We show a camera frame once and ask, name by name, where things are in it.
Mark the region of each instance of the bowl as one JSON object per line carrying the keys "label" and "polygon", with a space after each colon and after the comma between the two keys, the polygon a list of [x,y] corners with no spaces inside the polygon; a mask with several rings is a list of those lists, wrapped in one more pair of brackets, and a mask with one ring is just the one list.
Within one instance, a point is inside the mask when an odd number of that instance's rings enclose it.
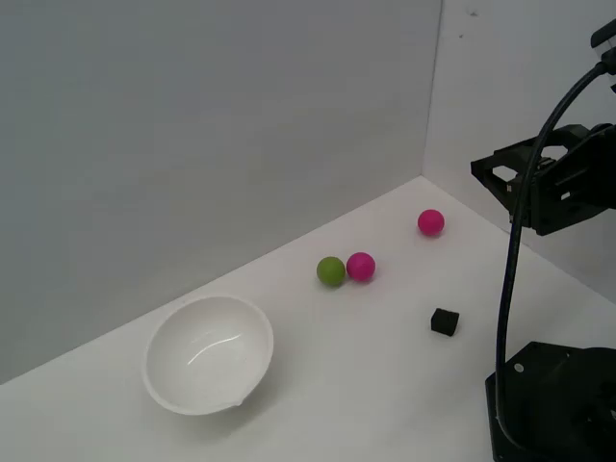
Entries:
{"label": "bowl", "polygon": [[161,406],[189,416],[239,406],[265,375],[273,353],[266,315],[229,295],[200,298],[154,332],[143,360],[145,388]]}

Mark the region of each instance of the white wall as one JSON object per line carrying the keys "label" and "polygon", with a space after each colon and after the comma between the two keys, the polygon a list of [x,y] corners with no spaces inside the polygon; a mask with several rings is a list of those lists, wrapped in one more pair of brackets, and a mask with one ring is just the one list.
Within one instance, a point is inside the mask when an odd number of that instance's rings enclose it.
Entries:
{"label": "white wall", "polygon": [[[446,0],[423,174],[496,225],[508,214],[471,176],[470,162],[537,135],[558,100],[597,60],[590,36],[616,17],[614,0]],[[616,122],[606,78],[562,124]],[[616,301],[616,213],[524,241]]]}
{"label": "white wall", "polygon": [[418,175],[439,14],[3,2],[0,382]]}

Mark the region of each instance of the pink ball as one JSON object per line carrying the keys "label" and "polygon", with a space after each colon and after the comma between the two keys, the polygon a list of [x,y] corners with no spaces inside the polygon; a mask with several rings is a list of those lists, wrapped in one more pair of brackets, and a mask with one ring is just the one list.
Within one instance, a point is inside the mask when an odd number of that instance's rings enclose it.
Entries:
{"label": "pink ball", "polygon": [[424,210],[417,225],[426,236],[437,236],[445,227],[445,217],[438,210]]}
{"label": "pink ball", "polygon": [[366,282],[372,278],[376,263],[373,257],[365,252],[353,253],[346,262],[346,272],[351,279]]}

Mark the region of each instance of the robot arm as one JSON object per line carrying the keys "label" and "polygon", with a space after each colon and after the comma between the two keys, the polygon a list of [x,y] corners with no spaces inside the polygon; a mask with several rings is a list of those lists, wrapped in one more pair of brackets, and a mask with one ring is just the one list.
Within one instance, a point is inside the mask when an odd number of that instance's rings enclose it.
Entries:
{"label": "robot arm", "polygon": [[[471,163],[473,176],[509,211],[510,217],[534,142],[535,138],[521,141]],[[616,209],[615,125],[598,125],[592,130],[567,125],[551,132],[547,145],[563,146],[567,153],[559,160],[541,158],[526,202],[525,227],[545,236],[606,209]],[[494,172],[497,167],[511,168],[517,175],[505,181]]]}

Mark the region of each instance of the black cable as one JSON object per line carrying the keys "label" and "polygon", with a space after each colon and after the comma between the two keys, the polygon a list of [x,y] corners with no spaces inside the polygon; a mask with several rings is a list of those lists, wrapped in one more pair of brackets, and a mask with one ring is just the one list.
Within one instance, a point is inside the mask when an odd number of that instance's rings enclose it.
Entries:
{"label": "black cable", "polygon": [[541,152],[546,146],[548,136],[563,116],[571,103],[588,87],[595,79],[604,75],[607,67],[603,63],[598,63],[588,71],[560,100],[552,114],[541,128],[539,135],[535,139],[530,152],[530,157],[526,164],[526,169],[520,186],[520,193],[516,200],[513,218],[511,219],[511,235],[509,237],[509,250],[507,253],[507,263],[505,266],[504,281],[502,282],[502,293],[500,295],[499,324],[497,328],[497,365],[496,365],[496,408],[499,418],[499,425],[502,433],[518,449],[526,450],[534,456],[549,460],[546,456],[537,454],[534,450],[525,447],[518,442],[512,435],[505,416],[505,364],[507,347],[507,326],[509,324],[509,311],[511,309],[511,297],[513,296],[513,285],[516,278],[516,267],[518,265],[518,254],[520,252],[520,238],[522,236],[522,223],[526,210],[526,201],[532,183],[532,177],[541,159]]}

